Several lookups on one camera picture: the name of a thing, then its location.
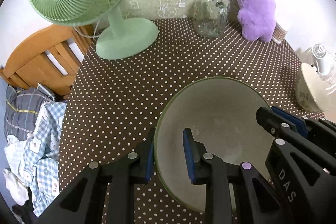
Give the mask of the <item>pale green large bowl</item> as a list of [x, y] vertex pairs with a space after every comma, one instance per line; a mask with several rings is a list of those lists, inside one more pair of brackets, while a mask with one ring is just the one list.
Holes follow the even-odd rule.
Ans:
[[330, 110], [331, 99], [316, 70], [307, 63], [302, 63], [297, 73], [295, 98], [299, 106], [310, 113]]

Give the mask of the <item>grey-green ceramic bowl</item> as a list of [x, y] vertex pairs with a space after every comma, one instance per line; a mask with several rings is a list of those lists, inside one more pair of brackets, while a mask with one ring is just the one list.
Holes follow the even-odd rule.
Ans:
[[206, 187], [194, 186], [188, 176], [183, 130], [223, 161], [250, 162], [265, 179], [273, 137], [256, 120], [256, 111], [269, 108], [249, 85], [227, 77], [195, 81], [178, 92], [162, 112], [154, 136], [154, 155], [163, 186], [178, 202], [205, 212]]

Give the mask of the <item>white small fan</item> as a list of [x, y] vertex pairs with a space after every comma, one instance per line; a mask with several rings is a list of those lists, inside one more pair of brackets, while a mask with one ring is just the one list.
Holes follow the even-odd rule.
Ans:
[[309, 65], [312, 87], [325, 89], [326, 95], [335, 92], [335, 53], [332, 53], [321, 43], [306, 50], [305, 62]]

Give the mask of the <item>cotton swab container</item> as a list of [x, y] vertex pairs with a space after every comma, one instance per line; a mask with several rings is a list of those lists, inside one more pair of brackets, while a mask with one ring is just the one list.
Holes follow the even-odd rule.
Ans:
[[282, 41], [285, 39], [285, 36], [287, 33], [288, 31], [286, 31], [278, 23], [276, 23], [276, 27], [273, 32], [272, 40], [278, 44], [281, 44]]

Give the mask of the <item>purple plush toy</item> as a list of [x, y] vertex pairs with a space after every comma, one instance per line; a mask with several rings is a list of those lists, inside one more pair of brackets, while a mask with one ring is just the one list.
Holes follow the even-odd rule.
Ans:
[[270, 42], [276, 27], [275, 0], [236, 0], [239, 6], [238, 22], [243, 37], [252, 42]]

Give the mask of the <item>blue checkered clothes pile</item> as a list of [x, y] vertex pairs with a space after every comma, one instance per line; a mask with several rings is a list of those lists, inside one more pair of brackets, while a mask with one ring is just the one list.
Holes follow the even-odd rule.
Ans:
[[16, 205], [39, 217], [59, 195], [59, 144], [66, 102], [46, 86], [6, 90], [5, 186]]

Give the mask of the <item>wooden chair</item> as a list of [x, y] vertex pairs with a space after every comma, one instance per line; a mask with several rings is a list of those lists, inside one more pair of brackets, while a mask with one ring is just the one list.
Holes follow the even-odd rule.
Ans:
[[71, 92], [80, 68], [80, 60], [66, 43], [73, 39], [80, 53], [86, 54], [93, 41], [91, 25], [80, 26], [82, 35], [73, 27], [51, 25], [21, 42], [1, 69], [1, 77], [11, 86], [23, 89], [38, 84], [50, 88], [60, 96]]

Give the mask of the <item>glass jar black lid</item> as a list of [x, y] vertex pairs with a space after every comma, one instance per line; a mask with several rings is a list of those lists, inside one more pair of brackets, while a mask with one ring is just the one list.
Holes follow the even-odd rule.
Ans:
[[195, 31], [206, 38], [221, 36], [227, 24], [230, 5], [230, 0], [195, 0]]

